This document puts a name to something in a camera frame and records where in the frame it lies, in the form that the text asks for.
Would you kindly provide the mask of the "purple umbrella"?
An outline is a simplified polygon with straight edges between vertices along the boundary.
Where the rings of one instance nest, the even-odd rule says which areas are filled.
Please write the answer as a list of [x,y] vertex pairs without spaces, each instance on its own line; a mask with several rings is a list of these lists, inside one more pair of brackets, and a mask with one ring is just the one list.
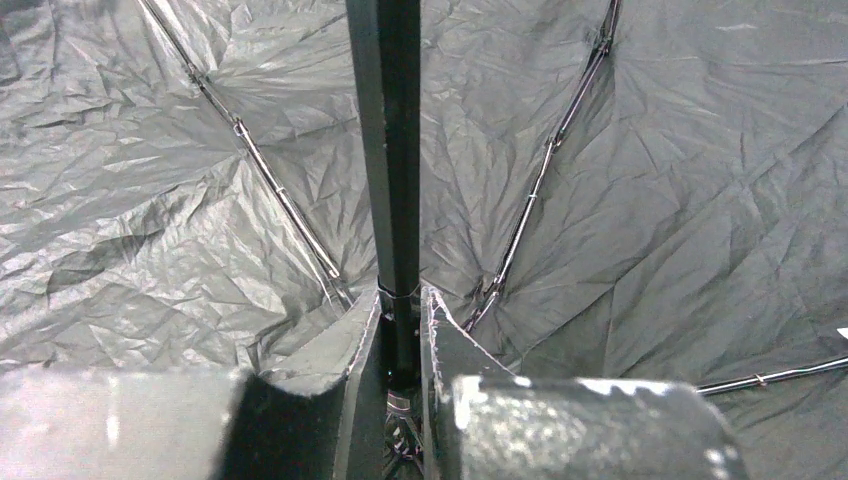
[[2,3],[1,377],[272,373],[373,293],[377,479],[428,479],[426,286],[845,478],[846,3]]

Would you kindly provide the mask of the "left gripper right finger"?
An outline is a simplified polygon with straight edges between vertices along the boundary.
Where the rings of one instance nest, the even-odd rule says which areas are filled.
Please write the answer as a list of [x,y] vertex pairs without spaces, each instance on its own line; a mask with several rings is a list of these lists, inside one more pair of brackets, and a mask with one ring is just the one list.
[[727,422],[693,387],[512,373],[421,292],[428,479],[744,479]]

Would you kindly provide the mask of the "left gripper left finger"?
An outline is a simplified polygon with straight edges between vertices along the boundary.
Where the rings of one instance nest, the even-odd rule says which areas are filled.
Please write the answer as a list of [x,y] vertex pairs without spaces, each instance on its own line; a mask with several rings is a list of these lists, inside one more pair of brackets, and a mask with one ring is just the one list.
[[5,479],[377,479],[379,302],[278,371],[29,367],[1,377]]

